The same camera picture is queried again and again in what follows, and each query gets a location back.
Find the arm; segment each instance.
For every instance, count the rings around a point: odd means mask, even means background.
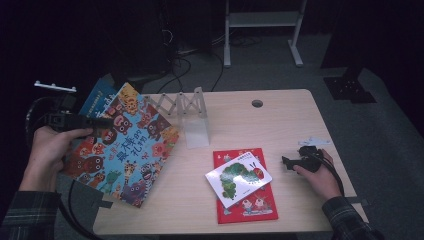
[[[324,158],[333,164],[333,158],[325,150],[321,151]],[[362,220],[348,200],[342,196],[336,179],[324,165],[321,165],[315,173],[300,166],[294,166],[293,169],[304,176],[314,191],[324,199],[322,210],[338,239],[384,239],[381,233]]]
[[[77,137],[91,129],[57,133],[50,127],[39,128],[19,191],[16,192],[2,223],[9,239],[53,239],[60,194],[55,193],[56,176],[63,168],[62,158]]]

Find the book cover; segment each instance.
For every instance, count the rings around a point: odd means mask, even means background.
[[[219,167],[246,152],[251,152],[266,169],[261,148],[214,151],[214,167]],[[217,199],[216,209],[219,224],[278,219],[271,184],[264,185],[230,208],[226,208],[221,200]]]
[[[272,177],[251,152],[245,152],[206,174],[206,178],[225,208],[231,207],[265,184]]]
[[[128,83],[101,117],[113,119],[113,127],[78,144],[63,173],[140,207],[179,137],[178,131]]]
[[[78,114],[89,118],[100,117],[106,110],[106,107],[115,98],[117,92],[113,88],[113,79],[110,75],[100,78],[97,80]]]

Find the red book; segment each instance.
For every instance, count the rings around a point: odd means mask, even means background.
[[[214,151],[214,167],[217,168],[248,151],[266,169],[264,154],[261,148]],[[263,186],[228,209],[217,198],[216,207],[219,224],[278,219],[278,212],[270,184]]]

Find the plaid sleeve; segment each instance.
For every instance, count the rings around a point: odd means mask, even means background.
[[[19,191],[3,220],[1,232],[9,239],[54,239],[60,194]]]
[[[322,206],[338,239],[384,239],[377,230],[364,222],[345,197],[335,197]]]

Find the hand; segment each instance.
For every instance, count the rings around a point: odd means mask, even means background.
[[[37,129],[19,191],[54,192],[56,176],[63,168],[62,158],[71,141],[92,132],[92,129],[75,129],[58,133],[48,126]]]
[[[333,158],[324,149],[321,149],[321,151],[324,158],[333,164]],[[300,175],[304,176],[306,180],[308,180],[309,184],[311,184],[314,191],[325,201],[342,195],[336,179],[324,165],[321,165],[315,173],[312,173],[298,165],[295,165],[293,169]]]

